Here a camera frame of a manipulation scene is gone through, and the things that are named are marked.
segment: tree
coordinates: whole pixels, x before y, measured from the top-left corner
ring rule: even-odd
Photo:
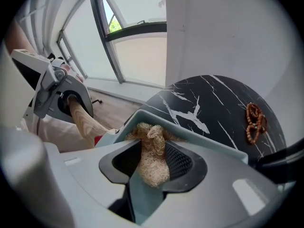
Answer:
[[[117,18],[115,16],[112,19],[109,29],[110,29],[110,33],[122,29],[122,27],[120,26],[120,24],[117,21]]]

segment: window sill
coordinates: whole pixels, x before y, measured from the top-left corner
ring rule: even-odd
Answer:
[[[148,85],[138,85],[133,83],[120,84],[117,81],[87,78],[84,81],[88,89],[96,90],[101,93],[112,95],[124,100],[129,100],[144,104],[162,89]]]

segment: round table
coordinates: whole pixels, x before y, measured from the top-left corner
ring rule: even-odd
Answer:
[[[268,121],[267,132],[260,134],[254,145],[246,138],[246,106],[250,102],[262,109]],[[246,152],[251,166],[286,148],[282,128],[266,101],[247,85],[228,77],[204,75],[184,79],[161,90],[140,109]]]

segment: red object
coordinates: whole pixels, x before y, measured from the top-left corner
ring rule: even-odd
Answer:
[[[102,138],[102,136],[96,136],[96,137],[94,138],[94,146],[97,145],[98,141],[99,141],[101,138]]]

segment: wooden floor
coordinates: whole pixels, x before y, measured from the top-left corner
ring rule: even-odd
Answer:
[[[92,101],[98,99],[103,102],[93,104],[94,119],[106,128],[119,129],[126,120],[141,107],[141,104],[116,98],[103,93],[88,90]]]

